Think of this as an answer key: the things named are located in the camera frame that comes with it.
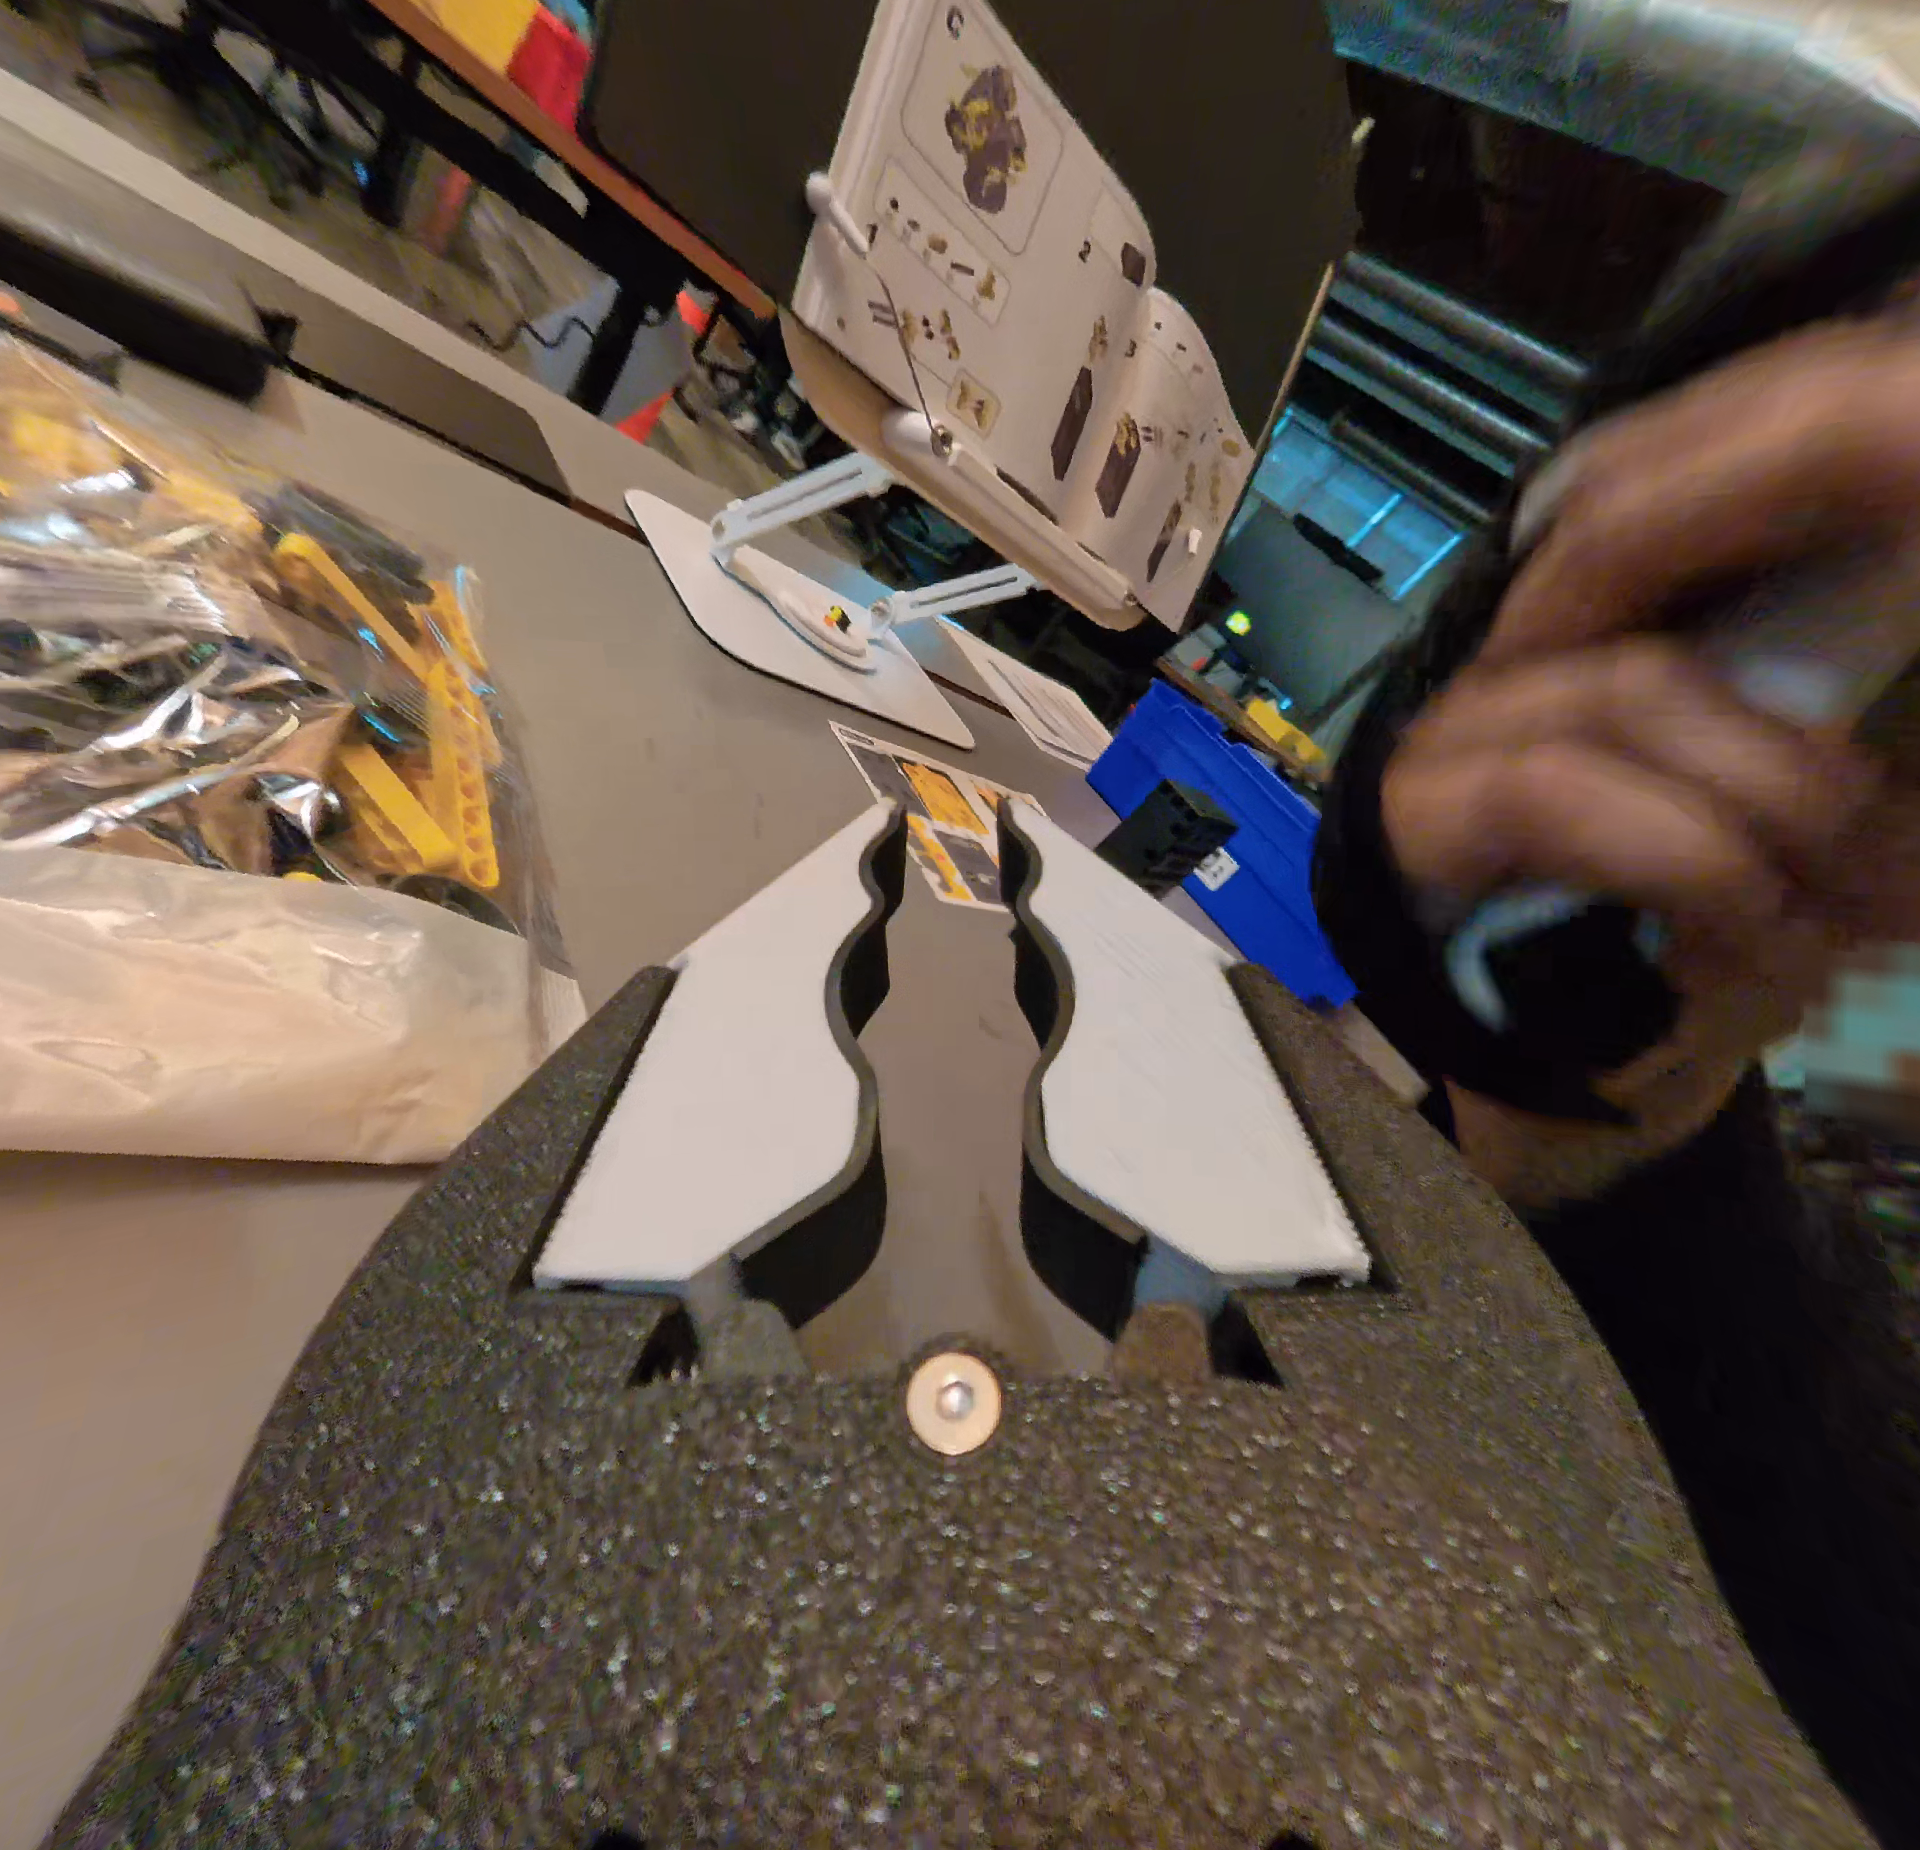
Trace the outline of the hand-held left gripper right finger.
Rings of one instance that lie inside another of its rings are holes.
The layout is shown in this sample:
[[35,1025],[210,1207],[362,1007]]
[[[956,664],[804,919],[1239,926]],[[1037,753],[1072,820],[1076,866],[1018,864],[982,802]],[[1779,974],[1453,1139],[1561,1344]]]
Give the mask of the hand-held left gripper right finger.
[[1020,1243],[1118,1334],[1141,1304],[1212,1321],[1247,1291],[1358,1291],[1373,1254],[1247,1005],[1235,959],[1042,810],[1003,799],[1001,900],[1039,1059]]

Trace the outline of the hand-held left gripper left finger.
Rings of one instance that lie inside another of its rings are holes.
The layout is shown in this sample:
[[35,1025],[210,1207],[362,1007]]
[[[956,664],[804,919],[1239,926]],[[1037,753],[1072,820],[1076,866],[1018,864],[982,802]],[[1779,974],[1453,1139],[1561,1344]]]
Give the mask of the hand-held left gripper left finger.
[[669,963],[533,1261],[537,1288],[686,1297],[852,1191],[878,1087],[848,974],[901,892],[904,813],[871,806]]

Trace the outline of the blue plastic bin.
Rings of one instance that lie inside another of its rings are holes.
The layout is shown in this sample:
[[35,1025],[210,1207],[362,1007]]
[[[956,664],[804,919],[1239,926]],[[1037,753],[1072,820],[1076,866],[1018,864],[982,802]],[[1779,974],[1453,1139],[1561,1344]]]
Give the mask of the blue plastic bin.
[[1352,981],[1312,910],[1321,810],[1209,711],[1153,683],[1092,765],[1089,784],[1121,820],[1162,784],[1207,794],[1235,834],[1223,847],[1224,864],[1207,864],[1185,883],[1187,895],[1303,1005],[1331,1012],[1352,1003]]

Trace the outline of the black toy brick frame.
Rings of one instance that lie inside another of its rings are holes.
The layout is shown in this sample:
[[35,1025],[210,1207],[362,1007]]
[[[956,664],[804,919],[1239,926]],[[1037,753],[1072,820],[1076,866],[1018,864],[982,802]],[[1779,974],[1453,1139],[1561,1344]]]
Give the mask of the black toy brick frame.
[[1235,820],[1207,793],[1162,778],[1095,854],[1147,895],[1164,900],[1235,836]]

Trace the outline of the person's right forearm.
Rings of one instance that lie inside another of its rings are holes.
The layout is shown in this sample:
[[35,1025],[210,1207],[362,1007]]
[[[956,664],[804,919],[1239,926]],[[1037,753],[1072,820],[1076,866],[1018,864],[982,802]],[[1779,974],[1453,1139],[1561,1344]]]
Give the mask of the person's right forearm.
[[1884,1847],[1917,1844],[1917,1344],[1867,1218],[1793,1179],[1766,1076],[1526,1213],[1617,1360],[1722,1596]]

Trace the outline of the person's right hand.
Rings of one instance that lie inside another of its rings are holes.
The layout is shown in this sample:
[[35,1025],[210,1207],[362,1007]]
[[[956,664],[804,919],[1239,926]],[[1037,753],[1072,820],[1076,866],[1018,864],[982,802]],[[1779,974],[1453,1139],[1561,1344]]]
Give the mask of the person's right hand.
[[1917,763],[1740,703],[1677,617],[1850,557],[1917,597],[1917,323],[1802,331],[1610,416],[1523,510],[1486,643],[1385,765],[1389,849],[1422,892],[1667,919],[1677,1033],[1605,1091],[1715,1117],[1843,954],[1917,943]]

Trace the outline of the yellow black sticker sheet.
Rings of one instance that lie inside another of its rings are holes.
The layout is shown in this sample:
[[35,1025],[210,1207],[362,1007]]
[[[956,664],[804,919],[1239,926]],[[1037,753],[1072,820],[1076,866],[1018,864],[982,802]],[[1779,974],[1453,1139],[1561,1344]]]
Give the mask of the yellow black sticker sheet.
[[1039,810],[1039,799],[837,720],[830,728],[875,802],[901,809],[931,892],[947,907],[1001,913],[998,809]]

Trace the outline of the white printed paper sheet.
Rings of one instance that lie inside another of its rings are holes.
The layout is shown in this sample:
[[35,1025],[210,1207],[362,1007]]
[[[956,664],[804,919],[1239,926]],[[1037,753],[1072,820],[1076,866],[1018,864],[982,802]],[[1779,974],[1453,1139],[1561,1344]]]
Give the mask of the white printed paper sheet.
[[1092,772],[1114,735],[1070,685],[1022,666],[947,617],[939,621],[939,627],[949,648],[972,664],[973,677],[987,685],[990,700],[1046,757],[1082,775]]

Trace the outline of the white book stand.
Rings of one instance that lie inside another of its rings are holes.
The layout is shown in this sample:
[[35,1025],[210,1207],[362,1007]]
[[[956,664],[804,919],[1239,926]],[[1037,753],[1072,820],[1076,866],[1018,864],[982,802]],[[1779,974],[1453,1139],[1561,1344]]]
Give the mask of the white book stand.
[[[973,738],[932,694],[905,630],[941,615],[1046,591],[1106,630],[1147,617],[1149,569],[1100,510],[1080,464],[1054,498],[998,467],[990,443],[1001,398],[973,378],[949,336],[949,306],[912,306],[908,259],[958,271],[958,299],[1001,277],[947,199],[894,168],[901,151],[837,151],[808,177],[817,232],[782,353],[812,412],[848,445],[822,467],[698,520],[634,490],[630,516],[691,621],[735,662],[898,726],[972,748]],[[772,542],[842,506],[912,491],[992,551],[982,570],[857,603],[837,584],[791,569]]]

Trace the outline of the white paper bag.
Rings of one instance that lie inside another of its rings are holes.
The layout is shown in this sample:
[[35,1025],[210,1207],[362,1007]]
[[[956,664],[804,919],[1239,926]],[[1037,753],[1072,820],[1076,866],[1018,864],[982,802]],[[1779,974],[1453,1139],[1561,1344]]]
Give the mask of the white paper bag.
[[431,1165],[581,1025],[523,939],[371,887],[2,854],[2,1149]]

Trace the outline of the clear bag of yellow parts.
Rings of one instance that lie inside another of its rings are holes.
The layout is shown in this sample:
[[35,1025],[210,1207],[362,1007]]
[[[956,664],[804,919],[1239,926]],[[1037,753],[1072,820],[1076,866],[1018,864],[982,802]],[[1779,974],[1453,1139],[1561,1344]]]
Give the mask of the clear bag of yellow parts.
[[568,973],[477,577],[2,336],[2,858],[412,895]]

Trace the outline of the orange traffic cone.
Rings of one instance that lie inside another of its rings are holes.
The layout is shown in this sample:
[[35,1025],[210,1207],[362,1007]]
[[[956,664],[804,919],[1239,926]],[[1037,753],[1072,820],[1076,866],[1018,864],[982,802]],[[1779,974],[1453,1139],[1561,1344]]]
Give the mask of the orange traffic cone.
[[664,406],[697,371],[697,345],[710,331],[716,310],[716,293],[688,284],[657,325],[637,331],[627,364],[602,412],[623,436],[637,445],[652,441]]

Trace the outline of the open instruction booklet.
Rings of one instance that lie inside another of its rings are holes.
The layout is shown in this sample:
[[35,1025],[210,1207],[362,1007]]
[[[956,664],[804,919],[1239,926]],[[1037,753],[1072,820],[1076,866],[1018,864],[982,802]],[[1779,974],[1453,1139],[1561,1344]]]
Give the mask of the open instruction booklet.
[[987,0],[878,0],[795,321],[878,456],[1082,608],[1179,625],[1253,472],[1126,185]]

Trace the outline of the black monitor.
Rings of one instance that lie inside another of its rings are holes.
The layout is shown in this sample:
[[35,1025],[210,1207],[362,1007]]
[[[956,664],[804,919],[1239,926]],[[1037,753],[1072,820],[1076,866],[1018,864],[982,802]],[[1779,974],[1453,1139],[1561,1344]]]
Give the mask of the black monitor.
[[[1156,284],[1207,333],[1254,472],[1355,232],[1324,0],[987,3],[1141,205]],[[605,0],[590,143],[772,299],[778,325],[812,232],[804,185],[830,168],[875,8]]]

